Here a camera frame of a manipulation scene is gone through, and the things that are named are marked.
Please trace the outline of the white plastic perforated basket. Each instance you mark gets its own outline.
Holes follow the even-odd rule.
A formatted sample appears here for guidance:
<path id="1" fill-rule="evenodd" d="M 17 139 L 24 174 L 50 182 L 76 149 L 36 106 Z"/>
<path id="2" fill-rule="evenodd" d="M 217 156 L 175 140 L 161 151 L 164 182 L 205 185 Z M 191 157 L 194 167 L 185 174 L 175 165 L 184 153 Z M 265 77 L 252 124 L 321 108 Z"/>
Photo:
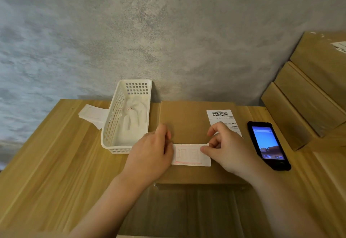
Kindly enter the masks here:
<path id="1" fill-rule="evenodd" d="M 122 107 L 125 99 L 130 97 L 130 95 L 144 95 L 145 97 L 148 97 L 148 133 L 152 84 L 153 82 L 150 79 L 126 79 L 118 82 L 109 106 L 109 113 L 105 125 L 101 130 L 101 145 L 112 154 L 129 154 L 132 149 L 132 146 L 117 147 L 113 145 Z"/>

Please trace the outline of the white barcode shipping label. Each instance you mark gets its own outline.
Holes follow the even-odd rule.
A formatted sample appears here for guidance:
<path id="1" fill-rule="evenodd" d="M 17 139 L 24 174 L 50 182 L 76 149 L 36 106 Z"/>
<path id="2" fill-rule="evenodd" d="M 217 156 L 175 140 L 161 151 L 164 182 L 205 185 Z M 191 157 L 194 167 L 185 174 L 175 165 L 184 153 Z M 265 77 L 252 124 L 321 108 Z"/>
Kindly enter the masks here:
<path id="1" fill-rule="evenodd" d="M 207 110 L 207 116 L 211 126 L 217 122 L 223 122 L 231 131 L 236 132 L 242 137 L 240 128 L 230 109 Z"/>

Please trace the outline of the person's left hand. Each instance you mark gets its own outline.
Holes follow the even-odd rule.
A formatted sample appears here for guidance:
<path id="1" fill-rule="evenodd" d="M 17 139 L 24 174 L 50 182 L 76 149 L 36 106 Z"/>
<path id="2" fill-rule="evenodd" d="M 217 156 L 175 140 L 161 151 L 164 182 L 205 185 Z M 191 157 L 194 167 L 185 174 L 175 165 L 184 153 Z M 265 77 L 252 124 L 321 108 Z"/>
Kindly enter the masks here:
<path id="1" fill-rule="evenodd" d="M 166 142 L 171 142 L 171 133 L 166 125 L 159 124 L 134 144 L 121 172 L 125 182 L 143 191 L 159 179 L 172 162 L 165 160 Z"/>

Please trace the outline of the black smartphone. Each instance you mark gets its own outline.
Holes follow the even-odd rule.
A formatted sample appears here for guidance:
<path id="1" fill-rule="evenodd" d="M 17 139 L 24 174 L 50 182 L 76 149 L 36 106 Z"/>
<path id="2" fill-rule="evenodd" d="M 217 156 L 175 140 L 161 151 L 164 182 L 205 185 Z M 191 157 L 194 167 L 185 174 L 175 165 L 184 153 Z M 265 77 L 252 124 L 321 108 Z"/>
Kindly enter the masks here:
<path id="1" fill-rule="evenodd" d="M 247 127 L 258 156 L 268 166 L 276 171 L 291 170 L 291 164 L 271 123 L 249 121 Z"/>

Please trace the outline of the white paper sheets stack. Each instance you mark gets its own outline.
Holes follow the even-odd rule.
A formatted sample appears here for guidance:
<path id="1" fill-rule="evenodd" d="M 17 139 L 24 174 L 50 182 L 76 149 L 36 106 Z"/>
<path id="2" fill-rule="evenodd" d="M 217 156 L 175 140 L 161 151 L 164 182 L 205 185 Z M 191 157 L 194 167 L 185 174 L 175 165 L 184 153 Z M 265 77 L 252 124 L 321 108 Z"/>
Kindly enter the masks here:
<path id="1" fill-rule="evenodd" d="M 86 104 L 79 112 L 79 117 L 95 125 L 98 130 L 101 130 L 105 125 L 108 113 L 108 109 Z"/>

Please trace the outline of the pile of white label sheets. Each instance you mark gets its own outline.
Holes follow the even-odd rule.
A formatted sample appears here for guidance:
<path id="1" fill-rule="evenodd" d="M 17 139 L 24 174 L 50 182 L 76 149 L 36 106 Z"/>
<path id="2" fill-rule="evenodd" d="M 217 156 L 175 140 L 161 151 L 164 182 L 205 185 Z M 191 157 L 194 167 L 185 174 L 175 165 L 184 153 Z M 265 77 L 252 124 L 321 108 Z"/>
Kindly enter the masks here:
<path id="1" fill-rule="evenodd" d="M 149 101 L 144 95 L 125 99 L 117 125 L 114 146 L 132 146 L 147 133 Z"/>

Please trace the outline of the person's right hand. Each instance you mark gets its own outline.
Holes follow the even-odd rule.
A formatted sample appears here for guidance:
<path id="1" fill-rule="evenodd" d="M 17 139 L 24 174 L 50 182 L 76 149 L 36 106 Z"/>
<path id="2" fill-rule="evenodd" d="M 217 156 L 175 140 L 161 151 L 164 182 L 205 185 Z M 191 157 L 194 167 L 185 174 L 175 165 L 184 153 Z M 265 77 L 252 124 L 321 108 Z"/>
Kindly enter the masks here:
<path id="1" fill-rule="evenodd" d="M 231 131 L 223 122 L 212 125 L 207 136 L 222 136 L 221 148 L 218 149 L 218 161 L 226 171 L 233 173 L 242 179 L 253 178 L 261 169 L 261 159 L 251 150 L 244 139 L 234 131 Z"/>

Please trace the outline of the white barcode sticker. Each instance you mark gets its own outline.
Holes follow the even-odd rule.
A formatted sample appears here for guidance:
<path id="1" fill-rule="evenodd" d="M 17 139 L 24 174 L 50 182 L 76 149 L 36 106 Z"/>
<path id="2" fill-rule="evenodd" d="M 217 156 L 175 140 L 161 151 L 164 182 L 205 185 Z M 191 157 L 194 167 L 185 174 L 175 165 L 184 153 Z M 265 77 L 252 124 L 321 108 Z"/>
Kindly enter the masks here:
<path id="1" fill-rule="evenodd" d="M 331 45 L 338 51 L 346 54 L 346 41 L 333 42 Z"/>

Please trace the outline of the large brown cardboard box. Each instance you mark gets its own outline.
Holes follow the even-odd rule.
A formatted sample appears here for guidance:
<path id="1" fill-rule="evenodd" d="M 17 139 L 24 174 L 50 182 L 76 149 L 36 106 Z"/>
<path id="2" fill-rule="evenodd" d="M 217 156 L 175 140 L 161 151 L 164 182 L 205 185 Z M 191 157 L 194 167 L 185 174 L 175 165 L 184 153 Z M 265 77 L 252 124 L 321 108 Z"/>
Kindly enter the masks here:
<path id="1" fill-rule="evenodd" d="M 346 30 L 305 31 L 290 60 L 346 111 L 346 54 L 331 43 L 346 41 Z"/>
<path id="2" fill-rule="evenodd" d="M 321 137 L 274 82 L 263 93 L 262 101 L 293 151 L 346 154 L 346 121 Z"/>
<path id="3" fill-rule="evenodd" d="M 276 86 L 320 137 L 346 123 L 346 112 L 292 62 L 286 62 Z"/>

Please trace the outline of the person's right forearm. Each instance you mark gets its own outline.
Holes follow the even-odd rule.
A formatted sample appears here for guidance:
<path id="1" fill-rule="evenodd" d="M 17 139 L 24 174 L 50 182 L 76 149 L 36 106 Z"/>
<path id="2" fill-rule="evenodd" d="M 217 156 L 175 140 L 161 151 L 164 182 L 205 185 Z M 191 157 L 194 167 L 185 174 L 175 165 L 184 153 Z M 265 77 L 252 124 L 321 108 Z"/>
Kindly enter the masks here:
<path id="1" fill-rule="evenodd" d="M 260 166 L 244 179 L 257 192 L 276 238 L 327 238 L 305 205 L 273 170 Z"/>

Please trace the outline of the person's left forearm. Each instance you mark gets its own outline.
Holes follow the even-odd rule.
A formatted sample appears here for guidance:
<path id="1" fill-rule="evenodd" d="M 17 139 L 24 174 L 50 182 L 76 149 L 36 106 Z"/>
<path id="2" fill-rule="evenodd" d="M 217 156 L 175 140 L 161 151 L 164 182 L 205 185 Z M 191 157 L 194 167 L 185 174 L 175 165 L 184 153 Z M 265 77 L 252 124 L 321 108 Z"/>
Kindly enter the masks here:
<path id="1" fill-rule="evenodd" d="M 128 171 L 116 176 L 68 238 L 116 236 L 135 202 L 153 181 L 148 173 Z"/>

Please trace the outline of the white label with red print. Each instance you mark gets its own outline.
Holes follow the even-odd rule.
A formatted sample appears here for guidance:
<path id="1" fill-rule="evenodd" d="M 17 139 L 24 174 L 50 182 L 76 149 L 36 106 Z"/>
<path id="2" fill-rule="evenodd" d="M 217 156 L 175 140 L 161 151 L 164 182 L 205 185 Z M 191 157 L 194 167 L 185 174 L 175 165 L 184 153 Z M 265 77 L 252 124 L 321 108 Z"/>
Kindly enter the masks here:
<path id="1" fill-rule="evenodd" d="M 208 144 L 173 144 L 174 154 L 171 164 L 210 167 L 211 158 L 201 152 L 203 146 Z"/>

